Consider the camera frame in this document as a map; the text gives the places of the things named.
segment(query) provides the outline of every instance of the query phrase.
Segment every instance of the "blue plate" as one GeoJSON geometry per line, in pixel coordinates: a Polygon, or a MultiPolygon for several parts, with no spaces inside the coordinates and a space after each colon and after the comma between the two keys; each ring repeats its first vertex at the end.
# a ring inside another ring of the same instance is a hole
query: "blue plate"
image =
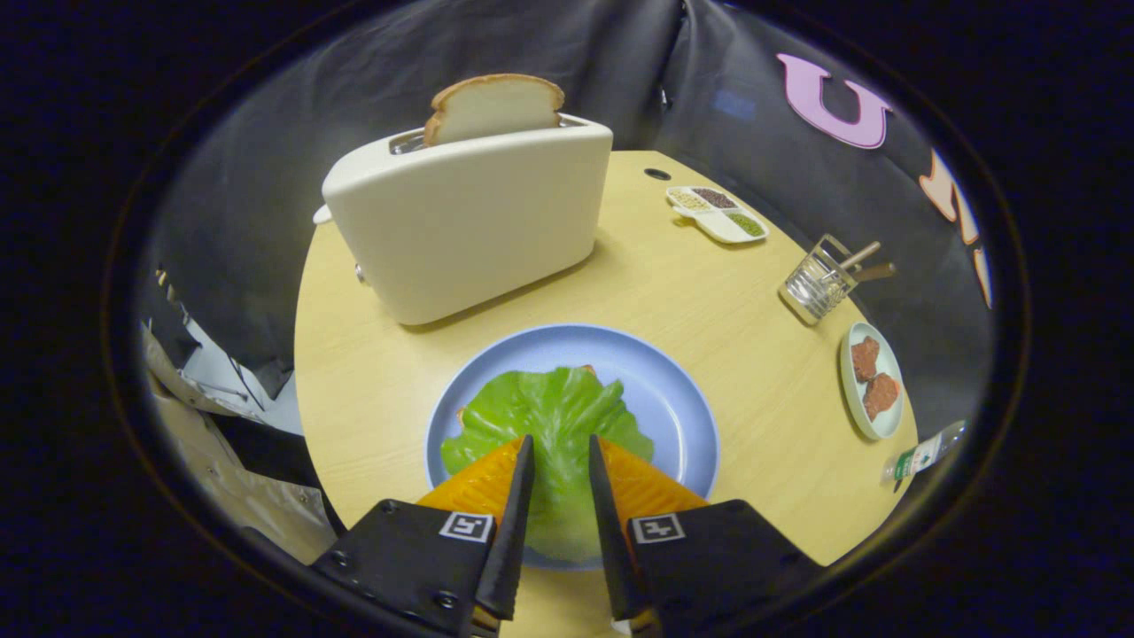
{"type": "MultiPolygon", "coordinates": [[[[591,365],[604,385],[620,380],[626,409],[638,429],[653,440],[653,465],[708,497],[717,482],[720,437],[717,422],[693,380],[660,350],[610,329],[585,324],[541,326],[506,338],[485,349],[457,373],[445,390],[425,435],[425,469],[431,487],[449,478],[441,442],[460,434],[457,411],[468,406],[492,378],[510,371],[549,373],[560,366],[591,365]]],[[[598,569],[589,563],[556,561],[531,550],[524,563],[558,570],[598,569]]]]}

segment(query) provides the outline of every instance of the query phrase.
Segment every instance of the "toaster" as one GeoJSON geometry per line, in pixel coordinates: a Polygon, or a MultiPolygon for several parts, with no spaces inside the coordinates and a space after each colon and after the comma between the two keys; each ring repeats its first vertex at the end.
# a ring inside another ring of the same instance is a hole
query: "toaster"
{"type": "Polygon", "coordinates": [[[356,148],[324,209],[398,323],[420,325],[585,258],[613,135],[560,125],[424,146],[417,128],[356,148]]]}

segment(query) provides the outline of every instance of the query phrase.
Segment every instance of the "wooden table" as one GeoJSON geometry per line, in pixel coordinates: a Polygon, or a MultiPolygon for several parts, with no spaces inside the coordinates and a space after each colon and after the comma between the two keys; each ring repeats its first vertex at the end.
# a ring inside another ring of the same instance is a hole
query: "wooden table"
{"type": "MultiPolygon", "coordinates": [[[[665,195],[674,185],[716,186],[657,152],[612,153],[591,257],[425,327],[397,324],[356,280],[335,224],[315,229],[295,374],[307,448],[344,524],[381,499],[429,492],[425,428],[446,384],[473,356],[526,329],[586,323],[652,343],[704,392],[721,437],[711,501],[744,499],[824,565],[878,528],[908,485],[896,493],[880,485],[882,465],[916,444],[916,428],[905,393],[892,439],[870,442],[853,425],[838,343],[862,313],[844,300],[805,327],[776,292],[805,250],[771,223],[765,241],[718,244],[678,222],[665,195]],[[645,168],[674,178],[659,181],[645,168]]],[[[524,568],[516,620],[503,629],[611,635],[602,572],[524,568]]]]}

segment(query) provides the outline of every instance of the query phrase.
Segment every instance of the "plastic bottle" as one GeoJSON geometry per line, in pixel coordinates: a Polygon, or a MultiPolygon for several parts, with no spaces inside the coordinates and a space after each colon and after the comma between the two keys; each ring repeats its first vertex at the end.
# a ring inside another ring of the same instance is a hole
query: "plastic bottle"
{"type": "Polygon", "coordinates": [[[882,468],[882,483],[902,480],[932,466],[957,446],[967,427],[968,422],[962,419],[938,433],[937,436],[917,444],[916,448],[891,457],[882,468]]]}

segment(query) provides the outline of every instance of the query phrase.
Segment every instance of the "lettuce leaf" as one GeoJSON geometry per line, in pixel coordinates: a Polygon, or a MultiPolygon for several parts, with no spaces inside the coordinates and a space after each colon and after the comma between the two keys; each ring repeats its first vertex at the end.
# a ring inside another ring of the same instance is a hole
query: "lettuce leaf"
{"type": "Polygon", "coordinates": [[[623,384],[606,388],[585,368],[505,373],[469,402],[464,431],[441,443],[455,475],[517,437],[535,444],[535,484],[526,544],[550,559],[582,562],[600,554],[587,473],[592,434],[651,461],[653,442],[621,400],[623,384]]]}

